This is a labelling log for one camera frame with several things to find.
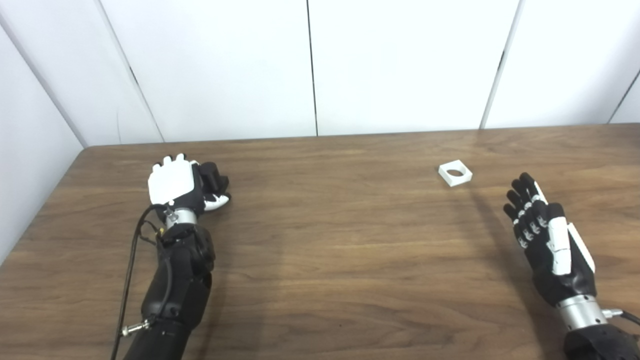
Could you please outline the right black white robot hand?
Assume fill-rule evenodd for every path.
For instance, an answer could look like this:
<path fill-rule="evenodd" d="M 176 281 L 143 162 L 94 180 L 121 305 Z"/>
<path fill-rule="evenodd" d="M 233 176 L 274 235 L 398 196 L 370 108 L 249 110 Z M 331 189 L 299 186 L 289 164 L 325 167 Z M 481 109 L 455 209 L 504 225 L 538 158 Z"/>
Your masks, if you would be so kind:
<path fill-rule="evenodd" d="M 503 211 L 538 294 L 551 306 L 576 296 L 595 297 L 594 258 L 564 207 L 548 201 L 529 173 L 521 173 L 510 186 Z"/>

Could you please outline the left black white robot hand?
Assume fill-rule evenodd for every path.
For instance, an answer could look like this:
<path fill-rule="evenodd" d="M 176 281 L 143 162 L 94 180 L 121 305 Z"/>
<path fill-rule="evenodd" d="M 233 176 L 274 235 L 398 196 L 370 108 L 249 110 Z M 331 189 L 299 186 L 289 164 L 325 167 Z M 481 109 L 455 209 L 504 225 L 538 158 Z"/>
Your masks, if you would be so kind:
<path fill-rule="evenodd" d="M 154 164 L 147 181 L 150 202 L 169 228 L 197 224 L 201 215 L 224 207 L 232 198 L 229 184 L 215 162 L 189 160 L 184 153 Z"/>

